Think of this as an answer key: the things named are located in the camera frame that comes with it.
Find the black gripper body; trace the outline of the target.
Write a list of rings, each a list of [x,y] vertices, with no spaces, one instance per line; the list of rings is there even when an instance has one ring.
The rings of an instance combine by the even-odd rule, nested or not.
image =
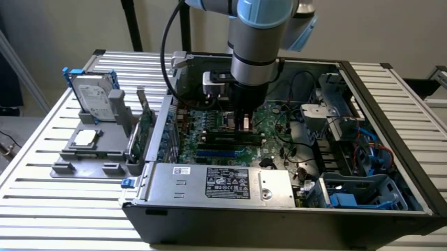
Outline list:
[[[267,96],[267,83],[248,86],[239,82],[229,84],[229,102],[236,111],[252,112]]]

